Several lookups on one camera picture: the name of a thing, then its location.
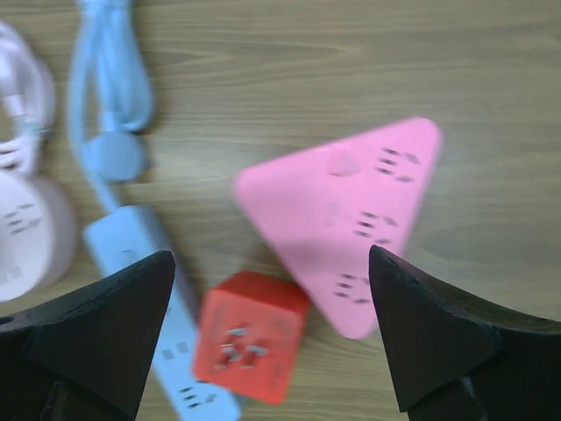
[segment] blue cord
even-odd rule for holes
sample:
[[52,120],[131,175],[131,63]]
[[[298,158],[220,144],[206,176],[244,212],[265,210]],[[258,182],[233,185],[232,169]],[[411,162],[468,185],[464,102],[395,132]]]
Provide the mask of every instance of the blue cord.
[[[104,210],[111,213],[121,203],[108,181],[134,178],[138,175],[136,168],[145,158],[140,144],[130,133],[148,124],[153,112],[153,93],[132,29],[131,0],[78,0],[77,3],[82,25],[68,83],[68,136],[82,172]],[[85,124],[89,76],[96,80],[101,133],[91,141],[87,141]],[[118,174],[113,178],[105,174],[122,172],[122,167],[127,165],[135,168],[130,177],[118,179]]]

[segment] wooden surface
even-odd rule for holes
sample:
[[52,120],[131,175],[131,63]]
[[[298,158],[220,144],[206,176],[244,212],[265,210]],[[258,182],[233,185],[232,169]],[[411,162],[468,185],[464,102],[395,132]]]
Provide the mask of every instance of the wooden surface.
[[[399,118],[446,134],[407,257],[484,298],[561,319],[561,3],[554,0],[137,1],[157,90],[153,168],[122,188],[163,217],[200,291],[240,268],[285,276],[231,200],[250,164]],[[3,0],[60,97],[79,23],[70,0]],[[62,124],[46,171],[101,216]],[[9,313],[97,279],[87,253]],[[173,420],[157,382],[139,421]],[[288,401],[244,420],[405,420],[379,334],[342,339],[313,311]]]

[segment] pink power strip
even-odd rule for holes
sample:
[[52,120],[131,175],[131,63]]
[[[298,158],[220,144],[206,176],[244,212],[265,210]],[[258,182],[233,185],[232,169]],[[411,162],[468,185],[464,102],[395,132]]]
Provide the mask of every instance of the pink power strip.
[[441,143],[435,123],[411,118],[261,163],[236,180],[238,205],[346,338],[377,326],[370,246],[403,253]]

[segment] red power adapter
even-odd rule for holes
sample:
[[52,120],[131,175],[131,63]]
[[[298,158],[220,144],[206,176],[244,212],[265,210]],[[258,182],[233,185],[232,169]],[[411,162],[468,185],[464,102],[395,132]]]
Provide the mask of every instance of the red power adapter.
[[235,274],[205,295],[195,377],[282,403],[309,306],[294,283],[254,272]]

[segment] blue power strip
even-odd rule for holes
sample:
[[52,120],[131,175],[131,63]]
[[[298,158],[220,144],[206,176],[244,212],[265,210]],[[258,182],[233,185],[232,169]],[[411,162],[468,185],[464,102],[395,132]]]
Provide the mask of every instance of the blue power strip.
[[[102,276],[114,274],[159,250],[173,252],[158,217],[149,206],[124,206],[89,225],[88,249]],[[181,421],[235,421],[243,398],[190,373],[198,328],[196,293],[177,260],[174,288],[156,346],[153,366]]]
[[[68,137],[107,213],[86,227],[84,239],[101,274],[108,276],[160,250],[173,250],[153,210],[122,205],[110,186],[138,177],[148,162],[133,134],[149,121],[153,99],[131,27],[131,0],[77,3],[83,23],[68,84]],[[100,107],[100,134],[93,139],[88,139],[84,123],[90,79],[96,81]],[[191,374],[198,300],[175,257],[174,287],[153,359],[156,375],[181,421],[236,421],[243,399]]]

